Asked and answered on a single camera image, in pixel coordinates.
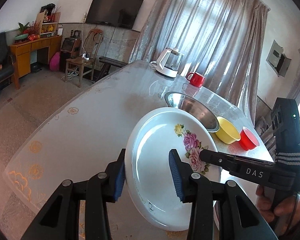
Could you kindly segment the person's right hand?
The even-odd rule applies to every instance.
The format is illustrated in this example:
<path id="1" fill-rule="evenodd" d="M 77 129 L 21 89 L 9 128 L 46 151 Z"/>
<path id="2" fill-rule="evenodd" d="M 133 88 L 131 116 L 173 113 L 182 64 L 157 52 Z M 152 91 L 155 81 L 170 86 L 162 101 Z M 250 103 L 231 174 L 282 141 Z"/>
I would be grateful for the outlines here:
<path id="1" fill-rule="evenodd" d="M 264 195 L 264 187 L 257 186 L 256 207 L 263 218 L 268 222 L 272 222 L 276 217 L 292 215 L 294 213 L 291 226 L 295 226 L 300 221 L 300 197 L 298 201 L 293 196 L 283 200 L 273 211 L 271 211 L 272 201 Z"/>

